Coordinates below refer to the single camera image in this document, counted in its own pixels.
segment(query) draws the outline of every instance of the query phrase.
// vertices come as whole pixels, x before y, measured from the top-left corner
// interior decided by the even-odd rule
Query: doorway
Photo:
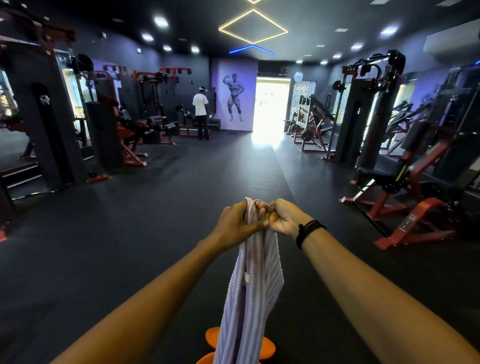
[[[262,144],[276,144],[283,138],[290,79],[257,77],[253,139]]]

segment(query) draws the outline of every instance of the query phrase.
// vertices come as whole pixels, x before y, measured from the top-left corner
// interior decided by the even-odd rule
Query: striped towel
[[[248,202],[244,221],[258,221],[254,201]],[[265,322],[283,286],[276,234],[253,234],[240,245],[228,285],[214,364],[257,364]]]

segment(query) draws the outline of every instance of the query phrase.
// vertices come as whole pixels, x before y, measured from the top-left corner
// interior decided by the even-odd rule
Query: air conditioner
[[[480,19],[428,36],[423,51],[451,64],[480,60]]]

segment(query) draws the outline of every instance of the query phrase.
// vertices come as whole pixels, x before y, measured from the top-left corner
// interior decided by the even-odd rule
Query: wristband
[[[303,250],[301,248],[301,245],[303,244],[303,241],[309,236],[312,232],[314,232],[317,229],[324,228],[327,230],[327,228],[322,225],[320,222],[317,220],[312,220],[309,223],[305,224],[303,226],[302,224],[299,225],[299,234],[297,236],[297,246],[300,250]]]

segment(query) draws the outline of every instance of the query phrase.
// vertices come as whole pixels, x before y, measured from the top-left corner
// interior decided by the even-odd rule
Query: logo
[[[50,105],[50,98],[47,95],[40,96],[40,103],[42,105]]]

